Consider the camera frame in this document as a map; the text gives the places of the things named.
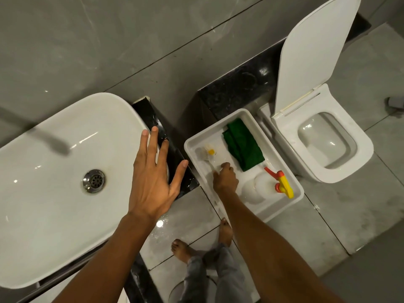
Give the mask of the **person's left hand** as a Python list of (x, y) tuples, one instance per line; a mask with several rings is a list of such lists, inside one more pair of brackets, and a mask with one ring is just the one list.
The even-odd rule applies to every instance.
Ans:
[(133, 164), (128, 216), (157, 221), (171, 207), (178, 195), (169, 195), (167, 156), (169, 141), (163, 141), (156, 162), (147, 162), (150, 132), (141, 133), (139, 150)]

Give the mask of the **person's right hand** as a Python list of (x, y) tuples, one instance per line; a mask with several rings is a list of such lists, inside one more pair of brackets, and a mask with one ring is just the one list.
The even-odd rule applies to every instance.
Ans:
[(236, 193), (238, 184), (235, 172), (232, 176), (215, 176), (213, 172), (213, 188), (218, 195)]

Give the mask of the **white scrub brush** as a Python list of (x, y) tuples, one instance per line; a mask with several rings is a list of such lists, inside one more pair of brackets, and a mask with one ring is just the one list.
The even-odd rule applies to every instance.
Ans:
[(206, 173), (208, 170), (211, 172), (220, 172), (220, 167), (217, 163), (217, 153), (213, 146), (205, 145), (199, 146), (194, 149), (196, 155), (195, 168), (202, 173)]

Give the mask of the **person's right forearm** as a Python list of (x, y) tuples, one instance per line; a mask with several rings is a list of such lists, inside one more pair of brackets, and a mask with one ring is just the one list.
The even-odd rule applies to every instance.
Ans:
[(217, 194), (262, 303), (344, 303), (276, 231), (230, 188)]

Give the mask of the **person's left forearm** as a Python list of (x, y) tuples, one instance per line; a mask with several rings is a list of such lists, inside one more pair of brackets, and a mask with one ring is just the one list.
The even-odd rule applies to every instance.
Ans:
[(126, 214), (108, 242), (52, 303), (117, 303), (134, 260), (158, 217)]

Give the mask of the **black granite sink counter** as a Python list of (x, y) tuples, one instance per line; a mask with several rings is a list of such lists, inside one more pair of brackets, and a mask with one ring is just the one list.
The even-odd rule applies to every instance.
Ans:
[[(162, 119), (162, 115), (146, 97), (130, 104), (132, 108), (139, 114), (140, 118), (150, 129), (154, 126), (158, 127), (158, 145), (160, 146), (164, 140), (169, 140), (169, 149), (167, 156), (168, 164), (168, 181), (172, 181), (174, 173), (184, 156), (178, 146), (172, 140), (167, 122)], [(199, 187), (199, 182), (191, 172), (190, 167), (185, 171), (184, 179), (180, 186), (180, 193), (177, 199), (185, 196), (195, 188)], [(128, 297), (129, 303), (163, 303), (161, 296), (151, 278), (149, 269), (147, 268), (140, 253), (137, 254), (132, 264), (128, 278), (124, 284), (124, 291)]]

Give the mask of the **green cloth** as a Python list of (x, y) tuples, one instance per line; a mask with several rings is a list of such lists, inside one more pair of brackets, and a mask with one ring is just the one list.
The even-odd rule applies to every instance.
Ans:
[(228, 151), (237, 160), (243, 172), (265, 160), (253, 135), (240, 118), (227, 124), (223, 137)]

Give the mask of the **white plastic tub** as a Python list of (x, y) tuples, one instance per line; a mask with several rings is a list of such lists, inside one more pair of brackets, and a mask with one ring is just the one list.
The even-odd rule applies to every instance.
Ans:
[[(237, 160), (228, 151), (227, 144), (223, 137), (223, 132), (227, 129), (227, 124), (237, 118), (240, 118), (249, 129), (265, 158), (262, 163), (246, 172), (241, 170)], [(239, 109), (185, 141), (184, 149), (194, 167), (197, 160), (194, 149), (205, 145), (213, 146), (218, 156), (217, 163), (219, 167), (222, 163), (229, 162), (234, 168), (236, 178), (239, 180), (236, 193), (240, 196), (240, 199), (243, 185), (247, 181), (255, 178), (257, 174), (263, 172), (263, 167), (267, 166), (274, 172), (282, 170), (285, 173), (295, 194), (293, 199), (284, 196), (278, 200), (265, 200), (255, 204), (243, 202), (263, 222), (266, 223), (270, 221), (285, 209), (303, 199), (305, 195), (303, 187), (265, 134), (265, 131), (261, 129), (260, 125), (248, 110)], [(221, 216), (228, 218), (223, 203), (213, 189), (213, 172), (208, 170), (206, 173), (202, 173), (202, 171), (198, 171), (197, 169), (196, 171), (201, 177), (200, 182), (205, 192), (208, 194), (208, 197), (217, 204), (218, 210), (221, 211)]]

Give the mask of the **white spray bottle red-yellow trigger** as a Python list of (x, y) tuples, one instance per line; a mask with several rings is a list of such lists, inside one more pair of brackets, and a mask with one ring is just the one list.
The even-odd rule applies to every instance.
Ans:
[(272, 171), (263, 167), (263, 172), (247, 181), (241, 190), (241, 199), (247, 203), (261, 203), (265, 200), (278, 200), (282, 197), (293, 199), (294, 191), (282, 170)]

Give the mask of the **person's right foot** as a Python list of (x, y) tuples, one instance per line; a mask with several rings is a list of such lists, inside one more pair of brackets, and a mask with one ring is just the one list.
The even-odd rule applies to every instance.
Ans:
[(218, 243), (229, 248), (233, 241), (233, 236), (234, 233), (228, 221), (225, 218), (221, 219), (219, 225)]

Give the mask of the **person's foot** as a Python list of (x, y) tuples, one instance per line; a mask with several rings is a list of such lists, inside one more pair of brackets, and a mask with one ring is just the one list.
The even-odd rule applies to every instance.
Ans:
[(233, 236), (234, 233), (228, 221), (225, 218), (221, 219), (219, 225), (218, 243), (229, 248), (233, 241)]
[(184, 264), (188, 264), (189, 260), (197, 256), (197, 252), (187, 245), (184, 241), (180, 239), (175, 239), (171, 244), (171, 252), (173, 255), (183, 262)]

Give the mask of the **chrome sink drain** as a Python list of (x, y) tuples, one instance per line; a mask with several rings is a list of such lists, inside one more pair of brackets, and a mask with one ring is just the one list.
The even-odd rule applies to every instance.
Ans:
[(106, 176), (99, 169), (93, 169), (88, 171), (83, 179), (82, 186), (86, 193), (96, 194), (103, 190), (106, 184)]

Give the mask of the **person's left foot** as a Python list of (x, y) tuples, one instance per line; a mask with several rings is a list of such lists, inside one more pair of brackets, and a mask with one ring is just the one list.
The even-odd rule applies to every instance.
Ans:
[(175, 239), (171, 244), (171, 252), (173, 255), (183, 262), (184, 264), (188, 264), (189, 260), (197, 256), (197, 252), (187, 245), (184, 241), (180, 239)]

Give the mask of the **black granite toilet ledge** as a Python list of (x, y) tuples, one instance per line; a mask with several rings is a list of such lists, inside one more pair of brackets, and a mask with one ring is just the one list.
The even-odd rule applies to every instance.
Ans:
[(201, 88), (202, 119), (206, 126), (276, 91), (280, 55), (286, 38)]

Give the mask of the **grey sink faucet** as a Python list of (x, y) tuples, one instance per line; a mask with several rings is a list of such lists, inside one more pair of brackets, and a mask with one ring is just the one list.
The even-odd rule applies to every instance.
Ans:
[(15, 138), (23, 133), (28, 133), (35, 139), (45, 143), (51, 151), (58, 155), (69, 156), (71, 153), (71, 149), (65, 140), (38, 127), (40, 124), (38, 121), (29, 120), (2, 106), (0, 106), (0, 120), (18, 128), (19, 133)]

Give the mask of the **person's grey jeans legs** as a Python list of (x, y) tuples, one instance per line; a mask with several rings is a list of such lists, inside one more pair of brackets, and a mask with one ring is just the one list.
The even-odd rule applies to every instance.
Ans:
[[(252, 303), (244, 274), (233, 258), (230, 248), (216, 244), (206, 255), (218, 275), (215, 303)], [(185, 289), (178, 303), (204, 303), (203, 291), (207, 276), (204, 261), (204, 257), (197, 255), (186, 264)]]

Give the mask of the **white ceramic sink basin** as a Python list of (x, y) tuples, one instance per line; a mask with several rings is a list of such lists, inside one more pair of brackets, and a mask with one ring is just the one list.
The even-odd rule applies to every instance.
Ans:
[[(108, 239), (128, 211), (133, 163), (148, 129), (132, 106), (96, 93), (39, 124), (65, 140), (61, 156), (24, 133), (0, 148), (0, 287), (18, 289), (50, 276)], [(101, 170), (96, 194), (82, 179)]]

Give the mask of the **white toilet lid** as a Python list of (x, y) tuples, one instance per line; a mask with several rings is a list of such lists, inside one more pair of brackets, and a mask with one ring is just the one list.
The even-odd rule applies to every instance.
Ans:
[(329, 0), (303, 18), (280, 54), (274, 114), (331, 77), (361, 0)]

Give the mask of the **chrome rail under sink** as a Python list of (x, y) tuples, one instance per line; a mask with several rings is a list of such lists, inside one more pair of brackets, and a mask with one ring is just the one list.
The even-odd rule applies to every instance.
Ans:
[(103, 243), (96, 246), (94, 249), (86, 252), (82, 256), (73, 260), (68, 265), (64, 266), (60, 270), (51, 274), (50, 276), (39, 281), (39, 287), (29, 293), (27, 296), (17, 301), (17, 303), (30, 303), (37, 297), (43, 295), (45, 292), (49, 291), (56, 285), (60, 284), (73, 274), (81, 270), (92, 258), (93, 256), (107, 243), (105, 240)]

